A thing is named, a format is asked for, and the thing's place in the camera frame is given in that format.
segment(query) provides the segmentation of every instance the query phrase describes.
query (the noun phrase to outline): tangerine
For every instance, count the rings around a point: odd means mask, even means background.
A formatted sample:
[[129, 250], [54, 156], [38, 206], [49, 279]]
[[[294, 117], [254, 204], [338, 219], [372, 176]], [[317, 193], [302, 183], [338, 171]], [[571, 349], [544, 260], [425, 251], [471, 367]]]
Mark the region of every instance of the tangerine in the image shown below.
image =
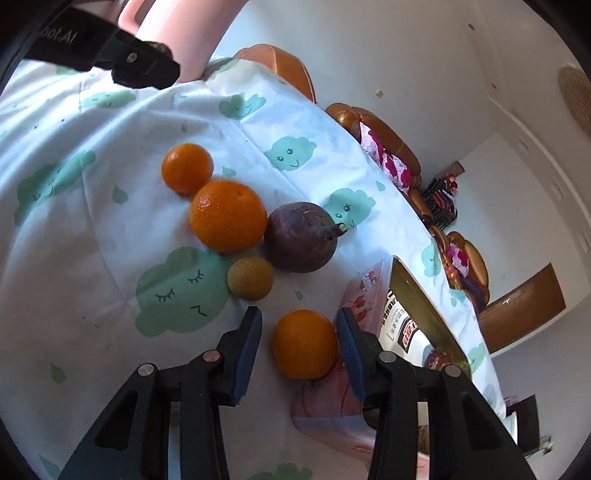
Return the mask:
[[212, 177], [212, 156], [205, 148], [194, 143], [177, 145], [164, 157], [160, 174], [168, 188], [176, 193], [196, 193]]
[[277, 322], [273, 333], [275, 363], [292, 380], [327, 375], [335, 364], [337, 349], [332, 323], [314, 310], [288, 313]]
[[250, 187], [234, 180], [217, 179], [193, 198], [189, 223], [206, 247], [222, 254], [238, 253], [261, 240], [267, 226], [267, 211]]

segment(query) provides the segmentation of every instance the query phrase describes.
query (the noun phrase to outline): beet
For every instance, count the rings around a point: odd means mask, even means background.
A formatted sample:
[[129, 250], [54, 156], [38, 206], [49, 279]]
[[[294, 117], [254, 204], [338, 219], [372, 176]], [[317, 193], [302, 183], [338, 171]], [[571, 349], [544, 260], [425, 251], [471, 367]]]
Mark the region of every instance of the beet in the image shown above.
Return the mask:
[[277, 268], [309, 273], [324, 267], [347, 231], [321, 207], [309, 202], [287, 203], [269, 215], [265, 252]]

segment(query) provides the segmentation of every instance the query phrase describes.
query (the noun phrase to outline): pink floral cushion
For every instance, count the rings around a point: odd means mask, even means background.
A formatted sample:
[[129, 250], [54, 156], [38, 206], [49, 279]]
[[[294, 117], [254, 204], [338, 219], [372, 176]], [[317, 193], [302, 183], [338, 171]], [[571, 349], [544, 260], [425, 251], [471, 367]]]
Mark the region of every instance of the pink floral cushion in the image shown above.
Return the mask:
[[412, 180], [408, 167], [396, 155], [384, 150], [378, 136], [367, 125], [361, 122], [359, 125], [361, 127], [361, 147], [394, 183], [394, 186], [401, 192], [408, 194]]
[[455, 243], [450, 243], [447, 249], [447, 256], [451, 259], [452, 265], [457, 268], [462, 277], [466, 278], [470, 271], [470, 261], [468, 256], [460, 250]]

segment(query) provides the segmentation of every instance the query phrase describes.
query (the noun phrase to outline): pink plastic container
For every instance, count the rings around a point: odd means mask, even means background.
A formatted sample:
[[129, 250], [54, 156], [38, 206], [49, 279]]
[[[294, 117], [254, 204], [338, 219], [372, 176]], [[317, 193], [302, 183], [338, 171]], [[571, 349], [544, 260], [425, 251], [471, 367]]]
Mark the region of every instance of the pink plastic container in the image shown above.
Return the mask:
[[119, 27], [140, 40], [164, 43], [181, 66], [179, 82], [201, 78], [224, 33], [248, 0], [156, 0], [141, 24], [139, 9], [150, 0], [129, 0]]

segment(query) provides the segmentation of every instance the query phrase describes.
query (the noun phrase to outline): open box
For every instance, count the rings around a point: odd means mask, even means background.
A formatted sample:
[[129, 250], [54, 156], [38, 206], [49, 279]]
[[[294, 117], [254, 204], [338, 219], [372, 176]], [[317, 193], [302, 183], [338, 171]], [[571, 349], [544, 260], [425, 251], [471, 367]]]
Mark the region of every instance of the open box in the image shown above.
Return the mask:
[[[442, 369], [453, 363], [472, 378], [470, 362], [456, 337], [397, 257], [382, 260], [349, 282], [340, 306], [350, 307], [361, 329], [376, 335], [384, 349], [420, 367]], [[363, 409], [353, 395], [339, 355], [326, 377], [304, 386], [291, 415], [296, 428], [305, 435], [369, 462], [377, 413]], [[418, 413], [419, 425], [427, 425], [426, 404], [419, 404]], [[423, 441], [423, 451], [428, 451], [426, 443]], [[428, 475], [429, 456], [419, 453], [417, 479], [427, 479]]]

